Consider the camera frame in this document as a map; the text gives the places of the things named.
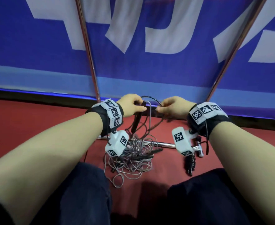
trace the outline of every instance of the pant leg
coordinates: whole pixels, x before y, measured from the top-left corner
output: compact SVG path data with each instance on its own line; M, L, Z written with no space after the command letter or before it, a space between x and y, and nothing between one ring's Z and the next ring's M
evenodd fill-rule
M78 163L31 224L109 225L112 200L102 169Z
M201 225L264 224L221 168L171 186L167 197L173 221Z

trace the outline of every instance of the black baseboard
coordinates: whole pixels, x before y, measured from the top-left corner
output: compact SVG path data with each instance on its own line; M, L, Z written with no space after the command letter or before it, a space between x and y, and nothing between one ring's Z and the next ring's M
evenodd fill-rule
M60 97L53 95L42 95L42 94L31 94L22 92L11 92L0 90L1 100L19 101L19 102L29 102L52 106L66 106L73 108L88 109L97 103L95 100L79 99L79 98L69 98ZM149 113L149 109L143 112L143 115ZM161 117L159 114L152 110L153 117ZM265 119L265 118L252 118L252 117L242 117L242 116L231 116L232 121L239 127L264 129L264 130L275 130L275 120Z

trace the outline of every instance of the hand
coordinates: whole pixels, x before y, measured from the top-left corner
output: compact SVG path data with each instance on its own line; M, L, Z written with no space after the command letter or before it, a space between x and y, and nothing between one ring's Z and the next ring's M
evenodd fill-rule
M137 94L127 94L120 98L119 101L117 101L117 103L120 104L123 108L124 117L129 117L133 115L135 112L143 112L147 110L147 108L144 106L134 105L134 102L136 101L139 104L142 104L143 99Z
M173 96L162 101L162 107L158 106L156 111L165 115L172 115L176 118L186 119L188 112L195 105L179 96Z

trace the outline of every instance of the wristband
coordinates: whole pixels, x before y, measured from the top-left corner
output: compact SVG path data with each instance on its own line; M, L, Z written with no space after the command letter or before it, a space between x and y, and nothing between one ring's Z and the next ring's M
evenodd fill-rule
M85 113L96 112L101 117L103 129L101 137L117 130L123 124L124 111L122 107L111 99L95 104Z
M223 121L230 121L227 114L216 104L210 102L194 105L187 116L192 131L209 139L212 130Z

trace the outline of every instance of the forearm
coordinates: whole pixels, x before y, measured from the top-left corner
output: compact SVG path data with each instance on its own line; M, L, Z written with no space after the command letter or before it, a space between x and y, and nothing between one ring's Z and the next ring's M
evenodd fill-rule
M275 224L275 147L230 122L218 124L209 139L240 193Z
M29 224L102 131L94 112L34 136L0 158L0 202L15 223Z

